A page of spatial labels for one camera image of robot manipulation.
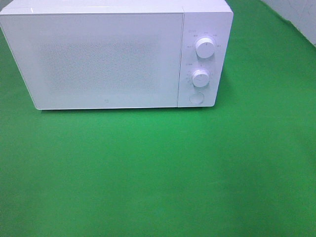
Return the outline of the round white door release button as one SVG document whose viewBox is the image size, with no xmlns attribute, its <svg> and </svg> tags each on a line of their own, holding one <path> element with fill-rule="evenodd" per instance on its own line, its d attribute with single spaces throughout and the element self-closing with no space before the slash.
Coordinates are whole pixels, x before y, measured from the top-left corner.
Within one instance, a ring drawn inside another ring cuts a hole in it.
<svg viewBox="0 0 316 237">
<path fill-rule="evenodd" d="M 193 104 L 201 104 L 204 101 L 204 95 L 201 92 L 198 92 L 191 95 L 189 100 Z"/>
</svg>

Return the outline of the white microwave knob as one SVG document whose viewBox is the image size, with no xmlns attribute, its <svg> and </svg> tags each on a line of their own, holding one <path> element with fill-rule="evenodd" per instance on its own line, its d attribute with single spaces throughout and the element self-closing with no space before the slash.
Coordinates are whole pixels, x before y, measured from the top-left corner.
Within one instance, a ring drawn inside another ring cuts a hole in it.
<svg viewBox="0 0 316 237">
<path fill-rule="evenodd" d="M 209 84 L 210 76 L 206 70 L 196 70 L 192 75 L 192 82 L 195 87 L 205 87 Z"/>
<path fill-rule="evenodd" d="M 210 37 L 202 37 L 195 42 L 195 49 L 199 58 L 207 59 L 215 52 L 215 41 Z"/>
</svg>

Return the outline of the white microwave door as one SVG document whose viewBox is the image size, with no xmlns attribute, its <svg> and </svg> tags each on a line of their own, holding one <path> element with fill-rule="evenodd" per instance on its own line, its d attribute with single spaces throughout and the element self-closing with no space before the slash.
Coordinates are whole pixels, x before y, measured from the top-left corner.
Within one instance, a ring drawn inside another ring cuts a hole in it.
<svg viewBox="0 0 316 237">
<path fill-rule="evenodd" d="M 175 107 L 183 15 L 48 14 L 0 18 L 35 107 Z"/>
</svg>

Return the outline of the green table cloth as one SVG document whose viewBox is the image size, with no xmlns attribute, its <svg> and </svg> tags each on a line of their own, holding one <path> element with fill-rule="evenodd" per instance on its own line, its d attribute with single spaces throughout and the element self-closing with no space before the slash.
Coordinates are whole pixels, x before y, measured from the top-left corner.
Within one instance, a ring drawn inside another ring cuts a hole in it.
<svg viewBox="0 0 316 237">
<path fill-rule="evenodd" d="M 1 38 L 1 236 L 315 236 L 316 48 L 229 5 L 211 108 L 39 111 Z"/>
</svg>

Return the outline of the white microwave oven body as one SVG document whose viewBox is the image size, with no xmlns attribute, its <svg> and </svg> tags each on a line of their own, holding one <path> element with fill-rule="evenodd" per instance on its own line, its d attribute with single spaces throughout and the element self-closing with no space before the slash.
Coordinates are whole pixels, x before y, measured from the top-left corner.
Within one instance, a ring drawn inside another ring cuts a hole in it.
<svg viewBox="0 0 316 237">
<path fill-rule="evenodd" d="M 175 107 L 211 107 L 216 101 L 234 15 L 224 0 L 14 0 L 1 10 L 0 17 L 168 13 L 183 15 L 178 102 Z M 195 42 L 202 37 L 215 41 L 215 52 L 207 59 L 196 54 Z M 210 76 L 209 84 L 201 88 L 192 82 L 193 73 L 200 69 L 208 71 Z M 191 103 L 189 97 L 198 92 L 204 95 L 204 101 Z"/>
</svg>

